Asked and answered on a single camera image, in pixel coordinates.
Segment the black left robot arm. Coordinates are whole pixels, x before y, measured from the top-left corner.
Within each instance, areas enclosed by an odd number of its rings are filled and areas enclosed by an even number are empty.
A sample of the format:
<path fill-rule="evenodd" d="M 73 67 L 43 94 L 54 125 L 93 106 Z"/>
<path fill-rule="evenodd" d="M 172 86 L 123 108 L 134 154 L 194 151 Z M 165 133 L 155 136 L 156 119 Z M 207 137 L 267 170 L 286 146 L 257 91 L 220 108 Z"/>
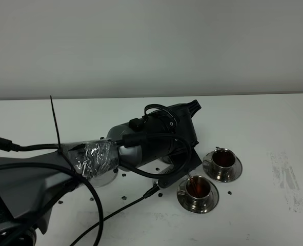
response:
<path fill-rule="evenodd" d="M 67 193 L 86 186 L 97 206 L 94 245 L 102 237 L 104 215 L 92 180 L 117 169 L 155 180 L 142 199 L 167 188 L 201 164 L 192 117 L 198 101 L 145 106 L 141 118 L 113 127 L 105 139 L 20 146 L 0 137 L 0 150 L 43 155 L 0 157 L 0 245 L 35 245 L 46 233 L 53 206 Z"/>

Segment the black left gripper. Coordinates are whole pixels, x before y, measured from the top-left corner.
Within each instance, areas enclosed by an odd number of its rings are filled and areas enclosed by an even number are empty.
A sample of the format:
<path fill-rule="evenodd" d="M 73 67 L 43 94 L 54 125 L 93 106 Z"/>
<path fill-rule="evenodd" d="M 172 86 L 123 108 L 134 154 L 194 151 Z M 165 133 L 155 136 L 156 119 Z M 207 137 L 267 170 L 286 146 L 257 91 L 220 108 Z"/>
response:
<path fill-rule="evenodd" d="M 188 103 L 175 104 L 165 107 L 164 130 L 166 133 L 176 134 L 184 138 L 191 149 L 198 144 L 192 117 L 201 109 L 195 99 Z"/>

